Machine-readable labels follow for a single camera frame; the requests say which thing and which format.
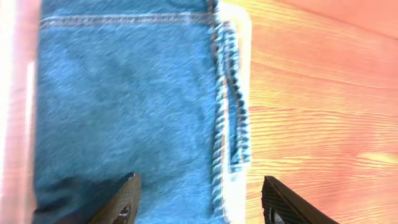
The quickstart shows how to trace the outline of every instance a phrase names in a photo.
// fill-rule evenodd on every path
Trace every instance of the jeans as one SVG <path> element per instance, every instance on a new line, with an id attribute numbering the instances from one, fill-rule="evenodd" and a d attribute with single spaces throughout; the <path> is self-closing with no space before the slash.
<path id="1" fill-rule="evenodd" d="M 130 172 L 136 223 L 229 223 L 250 151 L 218 2 L 43 0 L 42 15 L 34 223 L 87 222 Z"/>

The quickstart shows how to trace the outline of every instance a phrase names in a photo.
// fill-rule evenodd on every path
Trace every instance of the table surface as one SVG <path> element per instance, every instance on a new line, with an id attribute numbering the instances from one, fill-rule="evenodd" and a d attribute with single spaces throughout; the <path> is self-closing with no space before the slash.
<path id="1" fill-rule="evenodd" d="M 0 19 L 11 2 L 1 1 Z M 8 101 L 0 100 L 0 124 L 9 124 L 7 150 L 0 150 L 7 158 L 0 161 L 0 220 L 5 223 L 27 223 L 29 214 L 11 214 L 33 201 L 26 196 L 31 190 L 27 179 L 32 164 L 27 161 L 32 155 L 22 152 L 31 147 L 34 125 L 30 115 L 34 89 L 26 86 L 33 81 L 37 24 L 32 21 L 38 19 L 39 1 L 19 2 L 12 16 L 21 21 L 16 26 L 23 32 L 8 40 L 16 50 L 4 48 L 6 41 L 0 43 L 2 77 L 8 78 L 11 91 Z M 246 223 L 264 223 L 265 175 L 277 177 L 340 223 L 394 223 L 398 1 L 227 2 L 245 8 L 253 28 L 249 100 L 253 162 Z M 9 27 L 0 23 L 0 28 Z M 16 65 L 13 70 L 7 67 L 10 64 Z M 16 75 L 7 77 L 7 72 Z M 10 105 L 7 116 L 4 105 Z"/>

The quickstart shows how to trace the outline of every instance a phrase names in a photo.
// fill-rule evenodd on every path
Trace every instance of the denim seam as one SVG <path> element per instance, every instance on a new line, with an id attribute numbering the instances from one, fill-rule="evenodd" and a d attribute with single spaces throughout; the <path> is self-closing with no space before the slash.
<path id="1" fill-rule="evenodd" d="M 224 97 L 223 97 L 223 83 L 225 81 L 225 74 L 223 69 L 223 24 L 220 22 L 218 13 L 218 0 L 209 0 L 209 13 L 211 13 L 211 48 L 216 65 L 216 118 L 215 118 L 215 138 L 213 145 L 213 180 L 212 180 L 212 194 L 213 206 L 215 215 L 221 210 L 222 217 L 226 223 L 229 223 L 228 214 L 225 209 L 224 189 L 223 189 L 223 153 L 226 145 L 223 144 L 224 135 Z"/>
<path id="2" fill-rule="evenodd" d="M 102 21 L 102 22 L 51 22 L 43 24 L 40 29 L 48 27 L 68 27 L 68 26 L 95 26 L 95 25 L 120 25 L 120 24 L 177 24 L 184 22 L 207 23 L 210 20 L 154 20 L 154 21 Z"/>
<path id="3" fill-rule="evenodd" d="M 237 157 L 240 158 L 240 161 L 236 165 L 233 165 L 235 169 L 240 169 L 241 166 L 244 163 L 250 162 L 250 133 L 248 131 L 249 127 L 249 116 L 248 116 L 248 108 L 247 104 L 243 100 L 243 93 L 241 91 L 241 87 L 239 84 L 239 62 L 238 62 L 238 57 L 239 57 L 239 52 L 236 50 L 238 46 L 238 41 L 237 38 L 234 36 L 236 35 L 236 32 L 234 29 L 231 27 L 231 23 L 227 22 L 226 27 L 228 29 L 229 34 L 227 35 L 227 41 L 228 41 L 228 80 L 229 84 L 231 86 L 231 91 L 232 94 L 235 98 L 236 102 L 236 109 L 238 112 L 238 142 L 237 142 Z"/>
<path id="4" fill-rule="evenodd" d="M 102 24 L 155 24 L 177 22 L 210 22 L 208 12 L 183 12 L 163 14 L 109 14 L 109 15 L 72 15 L 44 18 L 40 28 L 51 26 L 92 26 Z"/>
<path id="5" fill-rule="evenodd" d="M 183 16 L 208 16 L 208 12 L 181 12 L 181 13 L 161 13 L 161 14 L 105 14 L 105 15 L 69 15 L 69 16 L 51 16 L 46 17 L 40 22 L 51 20 L 70 20 L 70 19 L 120 19 L 120 18 L 161 18 L 161 17 L 183 17 Z"/>

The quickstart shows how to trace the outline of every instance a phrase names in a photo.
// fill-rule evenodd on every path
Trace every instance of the wood grain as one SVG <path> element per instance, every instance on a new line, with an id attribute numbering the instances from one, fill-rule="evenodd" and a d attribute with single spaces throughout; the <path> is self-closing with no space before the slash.
<path id="1" fill-rule="evenodd" d="M 398 2 L 228 2 L 253 25 L 246 223 L 265 175 L 340 223 L 396 223 Z"/>

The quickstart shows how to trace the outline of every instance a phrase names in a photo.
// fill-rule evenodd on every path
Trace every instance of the blue denim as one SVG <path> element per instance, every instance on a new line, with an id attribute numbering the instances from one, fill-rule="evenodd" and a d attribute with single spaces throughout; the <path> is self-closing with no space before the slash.
<path id="1" fill-rule="evenodd" d="M 77 211 L 74 223 L 87 222 L 131 172 L 142 180 L 136 223 L 229 223 L 224 80 L 236 102 L 231 173 L 250 161 L 248 114 L 217 12 L 212 0 L 43 1 L 34 223 Z"/>

